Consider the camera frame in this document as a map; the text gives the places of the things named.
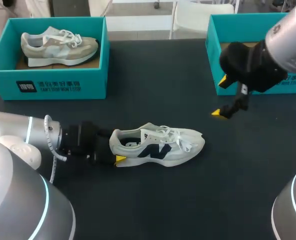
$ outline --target shoe insole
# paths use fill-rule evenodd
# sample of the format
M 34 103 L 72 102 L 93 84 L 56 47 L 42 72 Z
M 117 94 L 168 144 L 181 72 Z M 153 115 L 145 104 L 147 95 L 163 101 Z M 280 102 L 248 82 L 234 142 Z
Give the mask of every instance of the shoe insole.
M 121 139 L 120 143 L 123 146 L 129 147 L 129 148 L 135 148 L 141 144 L 141 139 L 139 137 L 127 137 L 127 138 Z

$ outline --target teal shoebox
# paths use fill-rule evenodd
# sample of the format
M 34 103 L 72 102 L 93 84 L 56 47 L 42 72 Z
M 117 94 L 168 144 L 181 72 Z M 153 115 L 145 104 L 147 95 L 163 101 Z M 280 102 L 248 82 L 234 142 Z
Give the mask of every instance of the teal shoebox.
M 219 64 L 221 49 L 231 42 L 241 42 L 253 46 L 256 42 L 263 40 L 268 30 L 284 16 L 286 16 L 286 13 L 223 14 L 210 17 L 206 48 L 217 95 L 236 94 L 236 83 L 227 89 L 218 86 L 224 76 Z M 288 74 L 286 80 L 265 93 L 296 93 L 296 74 Z
M 99 40 L 96 67 L 18 68 L 23 62 L 21 34 L 38 35 L 49 26 Z M 11 18 L 0 38 L 0 96 L 4 100 L 104 99 L 109 51 L 105 17 Z

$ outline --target shoe sole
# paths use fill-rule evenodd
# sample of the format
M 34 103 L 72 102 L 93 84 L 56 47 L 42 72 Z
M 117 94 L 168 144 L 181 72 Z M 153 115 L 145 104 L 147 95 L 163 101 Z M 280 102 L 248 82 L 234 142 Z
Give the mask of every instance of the shoe sole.
M 139 166 L 145 163 L 157 163 L 165 167 L 174 167 L 191 160 L 192 158 L 197 156 L 201 152 L 201 150 L 193 156 L 188 156 L 178 160 L 163 160 L 163 159 L 157 159 L 157 158 L 151 158 L 151 157 L 126 158 L 124 161 L 117 163 L 116 166 L 118 168 L 123 168 L 123 167 Z
M 30 68 L 33 67 L 44 67 L 49 66 L 52 64 L 64 64 L 66 66 L 77 66 L 80 64 L 84 64 L 86 61 L 91 60 L 92 57 L 96 57 L 97 51 L 91 53 L 88 56 L 83 58 L 74 59 L 74 60 L 67 60 L 67 59 L 60 59 L 60 58 L 28 58 L 28 66 Z

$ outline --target white cable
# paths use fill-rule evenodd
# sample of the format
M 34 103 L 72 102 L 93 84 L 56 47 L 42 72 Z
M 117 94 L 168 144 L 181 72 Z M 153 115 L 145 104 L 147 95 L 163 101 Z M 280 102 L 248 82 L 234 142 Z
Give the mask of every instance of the white cable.
M 52 142 L 51 142 L 51 139 L 50 139 L 50 134 L 49 134 L 49 122 L 50 121 L 52 121 L 52 118 L 49 115 L 46 115 L 44 117 L 44 131 L 46 133 L 49 149 L 52 152 L 53 156 L 55 156 L 58 160 L 61 160 L 61 161 L 65 162 L 67 160 L 67 157 L 59 155 L 53 148 L 53 145 L 52 145 Z
M 52 173 L 51 173 L 51 177 L 50 177 L 50 183 L 52 183 L 52 184 L 54 181 L 54 177 L 56 175 L 56 168 L 57 168 L 57 158 L 55 156 L 53 156 Z

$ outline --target black tabletop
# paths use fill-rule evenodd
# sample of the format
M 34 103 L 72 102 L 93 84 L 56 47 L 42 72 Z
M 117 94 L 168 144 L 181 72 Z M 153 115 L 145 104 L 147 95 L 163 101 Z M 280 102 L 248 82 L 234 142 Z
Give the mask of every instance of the black tabletop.
M 95 166 L 58 181 L 75 209 L 76 240 L 274 239 L 271 207 L 296 173 L 296 95 L 252 96 L 248 112 L 213 118 L 232 98 L 216 95 L 204 45 L 112 42 L 105 100 L 0 99 L 0 111 L 50 114 L 63 125 L 127 130 L 151 122 L 204 134 L 201 154 L 176 167 Z

